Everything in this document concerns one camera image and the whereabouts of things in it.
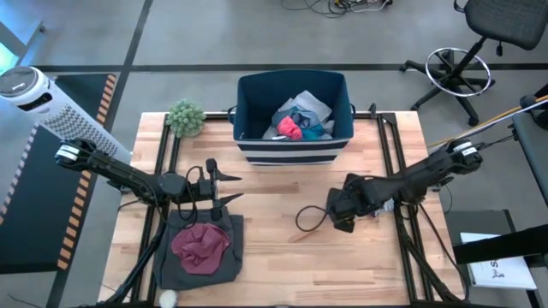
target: chair base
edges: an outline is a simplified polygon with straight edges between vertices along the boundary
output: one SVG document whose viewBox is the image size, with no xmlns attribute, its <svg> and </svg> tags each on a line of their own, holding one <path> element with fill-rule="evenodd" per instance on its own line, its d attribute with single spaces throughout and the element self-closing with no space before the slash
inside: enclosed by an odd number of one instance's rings
<svg viewBox="0 0 548 308">
<path fill-rule="evenodd" d="M 444 61 L 444 64 L 442 64 L 442 70 L 444 71 L 430 69 L 430 74 L 434 79 L 442 83 L 445 88 L 450 89 L 453 92 L 462 93 L 461 86 L 466 86 L 472 91 L 475 91 L 473 86 L 479 86 L 479 88 L 483 88 L 487 85 L 487 79 L 464 78 L 460 74 L 458 74 L 457 76 L 453 76 L 453 73 L 456 69 L 460 69 L 460 71 L 462 71 L 462 66 L 467 66 L 468 64 L 461 62 L 458 64 L 458 67 L 456 67 L 455 57 L 452 51 L 445 52 L 443 54 L 443 58 L 446 60 Z M 414 68 L 422 74 L 426 74 L 424 64 L 418 64 L 417 62 L 413 61 L 406 61 L 399 69 L 400 71 L 405 72 L 408 70 L 408 68 Z M 492 86 L 494 86 L 495 82 L 495 80 L 491 80 L 491 84 L 489 85 L 489 87 L 491 88 Z M 411 107 L 411 110 L 418 111 L 422 104 L 426 103 L 428 100 L 438 95 L 441 91 L 442 90 L 438 87 L 433 88 L 425 96 L 420 98 L 413 105 L 413 107 Z M 478 125 L 480 119 L 478 118 L 478 114 L 476 113 L 474 107 L 472 107 L 468 99 L 457 96 L 455 96 L 455 98 L 470 117 L 468 119 L 468 125 L 472 127 Z"/>
</svg>

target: maroon cloth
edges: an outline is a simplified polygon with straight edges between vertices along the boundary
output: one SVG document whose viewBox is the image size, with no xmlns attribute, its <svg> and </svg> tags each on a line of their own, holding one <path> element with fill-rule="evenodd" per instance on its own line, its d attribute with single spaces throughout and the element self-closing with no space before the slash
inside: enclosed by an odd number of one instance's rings
<svg viewBox="0 0 548 308">
<path fill-rule="evenodd" d="M 230 237 L 210 223 L 196 223 L 171 241 L 171 251 L 189 274 L 211 275 L 217 270 Z"/>
</svg>

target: red cloth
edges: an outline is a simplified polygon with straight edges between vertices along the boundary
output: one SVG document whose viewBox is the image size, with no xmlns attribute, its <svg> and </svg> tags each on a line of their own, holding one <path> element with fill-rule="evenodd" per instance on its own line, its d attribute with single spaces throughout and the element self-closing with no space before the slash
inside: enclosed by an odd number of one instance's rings
<svg viewBox="0 0 548 308">
<path fill-rule="evenodd" d="M 171 241 L 171 251 L 189 274 L 210 275 L 217 270 L 230 237 L 210 223 L 196 223 Z"/>
<path fill-rule="evenodd" d="M 301 129 L 293 122 L 293 119 L 289 115 L 284 117 L 276 128 L 280 134 L 290 137 L 291 140 L 302 139 Z"/>
</svg>

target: chair wheel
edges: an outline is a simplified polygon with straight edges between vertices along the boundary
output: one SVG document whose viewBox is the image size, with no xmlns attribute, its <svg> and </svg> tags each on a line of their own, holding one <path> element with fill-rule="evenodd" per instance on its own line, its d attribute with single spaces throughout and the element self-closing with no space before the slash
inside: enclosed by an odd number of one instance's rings
<svg viewBox="0 0 548 308">
<path fill-rule="evenodd" d="M 469 118 L 468 119 L 468 125 L 471 126 L 471 127 L 474 127 L 474 126 L 478 125 L 478 123 L 480 123 L 480 120 L 478 120 L 478 119 L 474 119 L 474 118 Z"/>
</svg>

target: succulent plant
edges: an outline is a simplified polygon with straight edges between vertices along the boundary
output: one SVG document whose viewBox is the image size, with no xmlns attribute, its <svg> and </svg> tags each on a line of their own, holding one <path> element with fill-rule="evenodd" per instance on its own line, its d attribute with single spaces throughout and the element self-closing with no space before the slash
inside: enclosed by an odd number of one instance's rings
<svg viewBox="0 0 548 308">
<path fill-rule="evenodd" d="M 184 98 L 171 107 L 167 123 L 178 138 L 193 137 L 201 133 L 205 118 L 204 111 L 198 105 Z"/>
</svg>

